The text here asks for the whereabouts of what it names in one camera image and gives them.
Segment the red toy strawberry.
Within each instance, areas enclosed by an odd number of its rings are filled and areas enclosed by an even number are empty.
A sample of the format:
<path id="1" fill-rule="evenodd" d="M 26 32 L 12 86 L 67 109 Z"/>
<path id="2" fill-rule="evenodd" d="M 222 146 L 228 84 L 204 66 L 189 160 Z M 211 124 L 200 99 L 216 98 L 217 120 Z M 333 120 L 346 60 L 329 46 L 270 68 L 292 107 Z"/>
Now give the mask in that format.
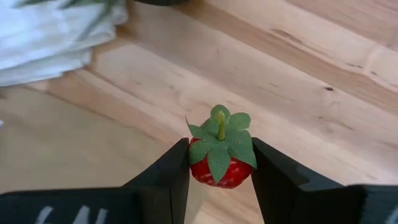
<path id="1" fill-rule="evenodd" d="M 250 124 L 247 113 L 232 114 L 223 105 L 214 106 L 202 125 L 188 124 L 192 176 L 202 184 L 223 189 L 242 184 L 257 169 Z"/>

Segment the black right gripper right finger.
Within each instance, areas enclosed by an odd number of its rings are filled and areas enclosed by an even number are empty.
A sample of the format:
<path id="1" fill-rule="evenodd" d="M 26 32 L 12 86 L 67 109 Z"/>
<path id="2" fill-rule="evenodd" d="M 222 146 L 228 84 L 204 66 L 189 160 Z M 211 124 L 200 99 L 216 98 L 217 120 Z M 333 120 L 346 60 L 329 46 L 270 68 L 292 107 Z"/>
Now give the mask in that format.
<path id="1" fill-rule="evenodd" d="M 342 185 L 252 139 L 265 224 L 398 224 L 398 185 Z"/>

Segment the white folded towel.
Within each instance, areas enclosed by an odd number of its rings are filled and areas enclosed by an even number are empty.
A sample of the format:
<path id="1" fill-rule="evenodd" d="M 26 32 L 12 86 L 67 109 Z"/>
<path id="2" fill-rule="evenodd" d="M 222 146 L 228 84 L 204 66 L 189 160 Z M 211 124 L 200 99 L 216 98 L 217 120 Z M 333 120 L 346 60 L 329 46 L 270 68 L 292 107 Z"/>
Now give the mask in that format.
<path id="1" fill-rule="evenodd" d="M 126 0 L 0 0 L 0 87 L 88 65 L 127 19 Z"/>

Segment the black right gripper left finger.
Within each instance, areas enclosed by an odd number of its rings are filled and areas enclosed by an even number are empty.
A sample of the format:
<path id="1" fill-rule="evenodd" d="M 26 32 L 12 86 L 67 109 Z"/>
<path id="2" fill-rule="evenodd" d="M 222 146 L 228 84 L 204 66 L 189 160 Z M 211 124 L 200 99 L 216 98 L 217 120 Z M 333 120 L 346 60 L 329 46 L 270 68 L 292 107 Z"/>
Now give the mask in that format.
<path id="1" fill-rule="evenodd" d="M 0 224 L 184 224 L 190 171 L 182 138 L 120 187 L 0 195 Z"/>

